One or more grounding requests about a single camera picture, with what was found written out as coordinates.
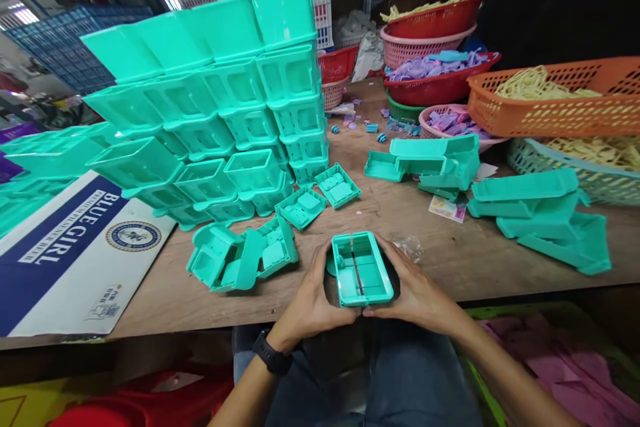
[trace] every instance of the wooden table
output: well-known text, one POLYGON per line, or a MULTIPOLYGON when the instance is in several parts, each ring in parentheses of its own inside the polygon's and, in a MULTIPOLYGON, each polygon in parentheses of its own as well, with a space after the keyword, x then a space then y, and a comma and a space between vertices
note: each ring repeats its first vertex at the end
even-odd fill
MULTIPOLYGON (((415 182, 391 183, 365 177, 369 150, 388 151, 389 144, 377 143, 376 135, 365 133, 362 121, 369 118, 382 128, 385 121, 379 111, 387 102, 379 80, 351 84, 349 94, 363 101, 358 107, 363 118, 355 131, 343 127, 341 117, 329 119, 329 127, 340 127, 340 133, 329 133, 329 157, 331 165, 339 162, 343 166, 362 190, 362 197, 340 210, 329 205, 304 232, 295 231, 299 267, 259 282, 250 292, 214 294, 185 271, 193 251, 193 232, 176 229, 109 338, 276 320, 296 292, 315 246, 328 237, 362 230, 375 230, 391 239, 416 237, 421 248, 419 265, 457 301, 640 282, 638 209, 589 209, 609 219, 614 268, 587 277, 506 239, 492 218, 467 216, 458 224, 429 213, 432 195, 418 190, 415 182)), ((240 233, 266 221, 256 217, 231 229, 240 233)), ((328 280, 326 288, 332 294, 335 281, 328 280)))

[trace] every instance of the left hand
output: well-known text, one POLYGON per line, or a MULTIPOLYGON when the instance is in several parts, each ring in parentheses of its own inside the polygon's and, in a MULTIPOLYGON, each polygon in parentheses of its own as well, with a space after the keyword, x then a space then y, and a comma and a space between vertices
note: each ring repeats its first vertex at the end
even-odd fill
POLYGON ((279 352, 291 352, 302 339, 352 324, 360 316, 360 308, 338 308, 327 300, 323 278, 330 245, 328 239, 316 247, 297 294, 267 336, 269 345, 279 352))

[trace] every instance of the black wristwatch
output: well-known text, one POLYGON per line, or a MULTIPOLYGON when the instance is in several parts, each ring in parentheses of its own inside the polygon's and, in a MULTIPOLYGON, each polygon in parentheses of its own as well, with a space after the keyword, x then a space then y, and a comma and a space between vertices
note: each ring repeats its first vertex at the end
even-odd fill
POLYGON ((253 345, 253 351, 262 359, 267 366, 267 370, 272 374, 283 376, 291 367, 293 357, 274 350, 267 342, 267 335, 264 330, 258 335, 253 345))

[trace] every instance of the pink plastic basket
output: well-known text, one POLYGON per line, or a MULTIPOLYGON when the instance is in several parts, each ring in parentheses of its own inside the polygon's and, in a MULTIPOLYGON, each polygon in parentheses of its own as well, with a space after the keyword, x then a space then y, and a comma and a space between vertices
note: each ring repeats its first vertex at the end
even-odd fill
POLYGON ((322 85, 322 94, 325 96, 325 110, 333 110, 340 105, 347 80, 349 80, 349 77, 322 85))
POLYGON ((439 53, 442 50, 456 50, 464 38, 473 33, 477 25, 462 33, 449 35, 448 37, 436 37, 430 39, 404 39, 392 37, 384 27, 380 36, 385 41, 385 63, 389 68, 396 69, 407 60, 416 57, 425 57, 430 53, 439 53))
MULTIPOLYGON (((420 112, 420 138, 451 138, 452 135, 447 135, 446 133, 442 133, 439 130, 436 130, 427 125, 427 120, 429 120, 429 116, 431 112, 436 111, 437 113, 449 113, 451 111, 459 113, 461 111, 466 111, 467 106, 460 103, 447 103, 445 105, 434 105, 433 107, 425 108, 422 112, 420 112)), ((504 141, 509 140, 508 137, 501 137, 495 139, 488 140, 480 140, 480 148, 478 150, 479 153, 484 152, 486 149, 495 145, 496 143, 502 143, 504 141)))

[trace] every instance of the orange plastic basket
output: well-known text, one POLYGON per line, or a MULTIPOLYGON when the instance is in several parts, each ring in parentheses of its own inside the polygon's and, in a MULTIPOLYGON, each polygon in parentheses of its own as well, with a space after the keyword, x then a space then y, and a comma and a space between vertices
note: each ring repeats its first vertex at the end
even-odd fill
POLYGON ((469 115, 496 137, 591 137, 640 135, 640 57, 616 57, 545 65, 547 80, 603 97, 523 101, 495 95, 522 69, 467 79, 469 115))

